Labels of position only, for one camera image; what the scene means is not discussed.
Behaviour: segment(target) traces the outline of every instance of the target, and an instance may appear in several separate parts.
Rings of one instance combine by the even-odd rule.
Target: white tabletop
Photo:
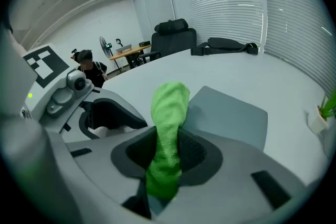
[[[307,127],[307,115],[324,91],[292,65],[269,55],[246,53],[191,56],[179,52],[127,71],[104,83],[133,105],[153,125],[154,90],[181,81],[190,99],[208,86],[268,113],[264,152],[296,174],[306,185],[321,177],[328,159],[319,139]]]

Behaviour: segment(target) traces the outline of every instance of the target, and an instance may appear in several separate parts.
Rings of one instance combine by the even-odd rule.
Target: green towel
[[[155,157],[146,171],[147,194],[170,200],[181,174],[177,131],[185,121],[189,89],[181,82],[161,85],[154,92],[151,115],[157,130]]]

